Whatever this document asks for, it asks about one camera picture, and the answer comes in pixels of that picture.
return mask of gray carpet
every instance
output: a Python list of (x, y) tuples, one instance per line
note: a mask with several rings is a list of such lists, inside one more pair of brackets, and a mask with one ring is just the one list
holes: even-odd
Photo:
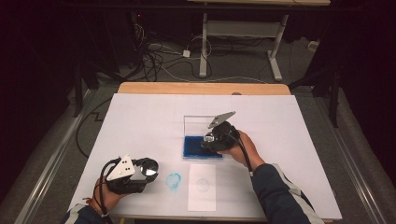
[[(221, 44), (221, 48), (214, 48), (209, 62), (212, 69), (212, 77), (209, 80), (219, 80), (219, 82), (261, 82), (276, 83), (272, 77), (268, 61), (264, 51), (271, 48), (272, 41), (264, 40), (257, 47), (243, 47), (230, 52), (230, 46)], [(291, 83), (304, 75), (307, 66), (312, 59), (313, 53), (306, 50), (308, 42), (300, 40), (293, 44), (282, 43), (277, 61), (284, 80), (281, 83)], [(182, 47), (166, 43), (166, 46), (181, 52)], [(165, 61), (175, 59), (177, 56), (161, 54)], [(194, 74), (198, 74), (198, 61), (183, 60), (192, 62)], [(174, 63), (165, 63), (163, 67)], [(127, 66), (122, 67), (123, 73), (129, 71)], [(191, 66), (188, 63), (179, 63), (167, 68), (168, 72), (160, 71), (157, 81), (181, 81), (178, 78), (201, 81), (191, 75)], [(142, 77), (140, 73), (133, 78)], [(106, 115), (109, 102), (96, 108), (98, 105), (109, 99), (117, 91), (119, 84), (113, 82), (103, 74), (98, 75), (100, 88), (94, 92), (92, 100), (86, 102), (87, 108), (83, 118), (86, 118), (78, 130), (78, 141), (84, 153), (89, 154), (95, 142), (96, 136), (101, 128), (102, 119)], [(327, 177), (335, 194), (335, 199), (341, 209), (343, 219), (336, 223), (375, 223), (367, 212), (365, 204), (361, 200), (357, 183), (354, 181), (348, 170), (347, 164), (342, 157), (339, 140), (334, 136), (334, 128), (329, 124), (328, 118), (323, 114), (323, 107), (327, 105), (328, 99), (314, 98), (309, 87), (300, 87), (293, 90), (299, 106), (302, 110), (308, 131), (317, 149), (319, 158), (323, 164)], [(41, 173), (50, 160), (52, 153), (57, 148), (70, 126), (76, 119), (72, 118), (75, 105), (73, 104), (73, 93), (70, 94), (72, 102), (64, 115), (55, 123), (47, 136), (36, 148), (30, 160), (26, 163), (21, 175), (15, 182), (12, 191), (0, 206), (0, 223), (14, 223), (20, 213), (24, 203)], [(347, 100), (340, 92), (340, 105), (338, 110), (339, 128), (336, 130), (343, 137), (343, 143), (352, 153), (356, 166), (361, 171), (361, 175), (370, 187), (378, 207), (384, 219), (388, 223), (396, 220), (396, 197), (394, 187), (376, 160), (367, 141), (361, 133), (359, 124), (354, 119), (351, 111), (348, 110)], [(32, 218), (32, 223), (59, 223), (70, 204), (74, 190), (77, 187), (79, 178), (85, 166), (86, 159), (78, 151), (76, 139), (73, 138), (65, 148), (63, 161), (59, 165), (53, 180), (42, 201), (39, 201), (37, 211)], [(165, 220), (127, 220), (126, 223), (198, 223), (199, 221), (165, 221)]]

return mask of left hand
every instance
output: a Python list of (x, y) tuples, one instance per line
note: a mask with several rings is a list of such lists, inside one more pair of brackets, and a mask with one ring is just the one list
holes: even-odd
[(103, 202), (104, 202), (104, 206), (107, 209), (107, 212), (109, 212), (111, 209), (113, 209), (120, 201), (121, 198), (127, 196), (128, 194), (116, 194), (114, 192), (111, 192), (108, 187), (107, 184), (105, 182), (105, 176), (103, 176), (102, 178), (102, 182), (101, 182), (101, 178), (98, 178), (96, 180), (96, 184), (94, 187), (94, 193), (92, 195), (92, 199), (89, 202), (89, 200), (87, 201), (87, 203), (90, 204), (90, 206), (93, 207), (93, 209), (95, 209), (96, 212), (99, 213), (99, 215), (102, 215), (102, 209), (100, 206), (100, 191), (99, 191), (99, 185), (102, 185), (102, 192), (103, 192)]

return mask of white paper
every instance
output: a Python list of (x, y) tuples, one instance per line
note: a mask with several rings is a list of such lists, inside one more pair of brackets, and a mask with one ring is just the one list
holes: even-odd
[(190, 165), (189, 211), (216, 211), (216, 165)]

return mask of white tabletop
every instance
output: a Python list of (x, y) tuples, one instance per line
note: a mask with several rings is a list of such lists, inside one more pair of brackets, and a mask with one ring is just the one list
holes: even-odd
[[(246, 132), (268, 163), (277, 163), (299, 186), (324, 219), (341, 214), (294, 96), (125, 94), (114, 95), (104, 124), (79, 181), (70, 207), (91, 197), (93, 184), (110, 160), (130, 154), (160, 164), (157, 179), (141, 194), (122, 199), (113, 216), (264, 220), (248, 170), (226, 157), (220, 161), (182, 158), (184, 116), (214, 116), (230, 111), (229, 119)], [(216, 211), (188, 211), (191, 164), (216, 165)], [(166, 185), (171, 174), (180, 185)]]

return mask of sleeve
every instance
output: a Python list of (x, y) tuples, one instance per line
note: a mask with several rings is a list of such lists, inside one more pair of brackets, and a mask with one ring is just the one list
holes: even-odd
[(104, 224), (105, 220), (96, 211), (83, 204), (77, 204), (70, 209), (61, 221), (61, 224)]
[(257, 167), (252, 183), (269, 223), (324, 223), (303, 192), (283, 175), (277, 164)]

